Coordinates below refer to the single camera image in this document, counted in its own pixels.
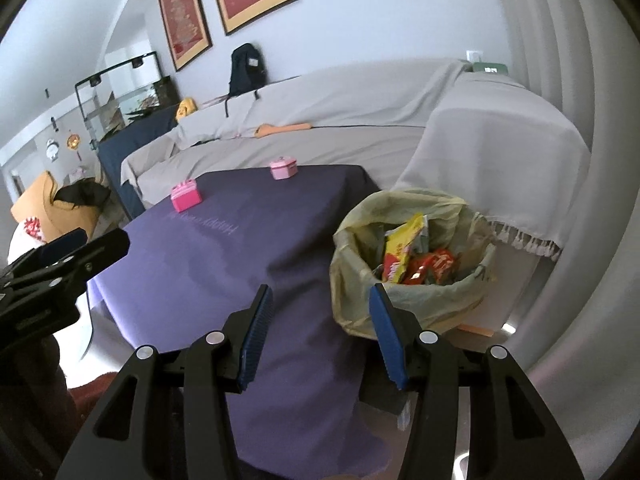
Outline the red gold snack bag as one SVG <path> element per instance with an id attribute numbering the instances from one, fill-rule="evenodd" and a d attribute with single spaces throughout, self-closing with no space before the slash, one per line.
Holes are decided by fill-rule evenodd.
<path id="1" fill-rule="evenodd" d="M 446 248 L 435 249 L 409 259 L 401 283 L 404 285 L 445 285 L 454 277 L 458 259 Z"/>

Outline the yellow snack bag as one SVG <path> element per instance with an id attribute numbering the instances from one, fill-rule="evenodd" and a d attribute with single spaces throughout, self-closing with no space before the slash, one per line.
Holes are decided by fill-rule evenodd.
<path id="1" fill-rule="evenodd" d="M 407 222 L 385 233 L 382 281 L 400 283 L 413 256 L 423 255 L 430 246 L 428 217 L 414 214 Z"/>

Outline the yellow trash bag bin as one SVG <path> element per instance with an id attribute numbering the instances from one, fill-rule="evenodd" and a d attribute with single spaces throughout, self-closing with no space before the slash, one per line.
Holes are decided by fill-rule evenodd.
<path id="1" fill-rule="evenodd" d="M 485 298 L 496 258 L 486 218 L 433 190 L 383 191 L 358 204 L 333 237 L 334 320 L 352 336 L 375 336 L 370 291 L 437 333 L 458 326 Z"/>

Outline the orange beanbag chair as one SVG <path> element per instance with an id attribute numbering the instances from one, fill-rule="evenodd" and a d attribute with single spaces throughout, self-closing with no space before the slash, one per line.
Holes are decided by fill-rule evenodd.
<path id="1" fill-rule="evenodd" d="M 111 190 L 89 178 L 63 186 L 62 191 L 59 198 L 55 178 L 43 171 L 13 204 L 12 217 L 16 222 L 37 218 L 46 242 L 76 229 L 92 237 Z"/>

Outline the purple tablecloth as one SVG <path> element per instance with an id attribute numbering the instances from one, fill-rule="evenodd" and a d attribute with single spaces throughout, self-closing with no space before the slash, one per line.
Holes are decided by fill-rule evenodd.
<path id="1" fill-rule="evenodd" d="M 390 453 L 358 408 L 362 349 L 334 321 L 329 279 L 334 232 L 375 183 L 358 166 L 303 166 L 285 180 L 252 168 L 203 174 L 198 190 L 186 211 L 163 200 L 128 224 L 128 255 L 89 283 L 89 301 L 132 346 L 168 352 L 270 286 L 256 378 L 228 399 L 240 459 L 288 479 L 382 470 Z"/>

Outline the dark blue cabinet cover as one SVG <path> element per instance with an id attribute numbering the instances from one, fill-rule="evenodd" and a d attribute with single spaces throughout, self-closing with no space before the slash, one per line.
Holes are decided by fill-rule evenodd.
<path id="1" fill-rule="evenodd" d="M 98 144 L 98 159 L 107 182 L 129 220 L 137 218 L 144 206 L 130 183 L 120 183 L 120 166 L 127 156 L 143 148 L 177 125 L 178 105 L 161 108 L 107 136 Z"/>

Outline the pink toy cash register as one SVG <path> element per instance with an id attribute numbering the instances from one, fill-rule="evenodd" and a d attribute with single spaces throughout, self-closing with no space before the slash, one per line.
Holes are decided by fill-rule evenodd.
<path id="1" fill-rule="evenodd" d="M 200 204 L 202 196 L 196 181 L 189 179 L 178 183 L 171 189 L 170 200 L 175 212 L 183 212 Z"/>

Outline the glass fish tank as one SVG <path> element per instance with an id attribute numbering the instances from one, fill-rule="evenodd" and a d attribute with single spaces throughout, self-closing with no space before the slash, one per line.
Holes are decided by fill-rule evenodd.
<path id="1" fill-rule="evenodd" d="M 178 91 L 163 74 L 155 51 L 99 70 L 76 82 L 74 91 L 93 143 L 179 102 Z"/>

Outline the yellow plush toy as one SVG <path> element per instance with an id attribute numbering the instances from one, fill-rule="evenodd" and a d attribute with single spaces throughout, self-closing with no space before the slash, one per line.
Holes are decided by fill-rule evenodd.
<path id="1" fill-rule="evenodd" d="M 183 118 L 186 118 L 194 114 L 198 110 L 198 104 L 195 103 L 192 98 L 185 98 L 180 101 L 176 110 L 176 121 L 181 122 Z"/>

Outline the orange back scratcher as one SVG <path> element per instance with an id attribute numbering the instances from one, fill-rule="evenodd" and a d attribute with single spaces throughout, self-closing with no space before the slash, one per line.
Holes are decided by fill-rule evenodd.
<path id="1" fill-rule="evenodd" d="M 254 132 L 255 138 L 264 138 L 265 136 L 273 136 L 274 134 L 286 133 L 286 132 L 294 132 L 294 131 L 305 131 L 312 128 L 311 124 L 308 122 L 303 122 L 302 124 L 294 124 L 294 125 L 286 125 L 286 126 L 274 126 L 269 124 L 260 125 Z"/>

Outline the pink toy pot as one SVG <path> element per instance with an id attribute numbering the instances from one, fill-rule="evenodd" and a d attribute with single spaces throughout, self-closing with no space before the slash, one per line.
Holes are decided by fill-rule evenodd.
<path id="1" fill-rule="evenodd" d="M 280 157 L 270 162 L 269 169 L 274 180 L 288 180 L 298 173 L 297 160 L 294 157 Z"/>

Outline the black backpack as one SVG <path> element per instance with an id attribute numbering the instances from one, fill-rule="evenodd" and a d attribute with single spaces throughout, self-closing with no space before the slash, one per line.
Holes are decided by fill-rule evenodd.
<path id="1" fill-rule="evenodd" d="M 267 84 L 267 71 L 260 52 L 254 44 L 242 44 L 231 55 L 229 91 L 224 99 L 224 111 L 229 116 L 228 102 L 236 96 L 253 93 L 259 99 L 258 90 Z"/>

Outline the grey covered sofa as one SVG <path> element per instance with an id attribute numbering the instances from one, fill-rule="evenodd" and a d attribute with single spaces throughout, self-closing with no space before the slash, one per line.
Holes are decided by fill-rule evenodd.
<path id="1" fill-rule="evenodd" d="M 359 165 L 381 188 L 463 198 L 499 240 L 556 259 L 568 239 L 590 153 L 554 105 L 506 75 L 459 60 L 337 66 L 206 106 L 125 158 L 120 180 L 145 205 L 209 171 Z M 312 128 L 255 138 L 263 124 Z"/>

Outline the left red framed picture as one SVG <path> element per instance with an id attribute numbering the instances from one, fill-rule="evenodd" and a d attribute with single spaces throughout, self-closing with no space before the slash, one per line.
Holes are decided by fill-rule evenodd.
<path id="1" fill-rule="evenodd" d="M 202 0 L 158 0 L 172 64 L 178 72 L 213 47 Z"/>

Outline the green box on sofa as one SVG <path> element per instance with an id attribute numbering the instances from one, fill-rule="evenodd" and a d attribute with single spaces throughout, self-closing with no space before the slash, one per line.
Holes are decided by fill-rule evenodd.
<path id="1" fill-rule="evenodd" d="M 506 64 L 502 63 L 475 62 L 472 69 L 474 73 L 483 74 L 507 75 L 509 73 Z"/>

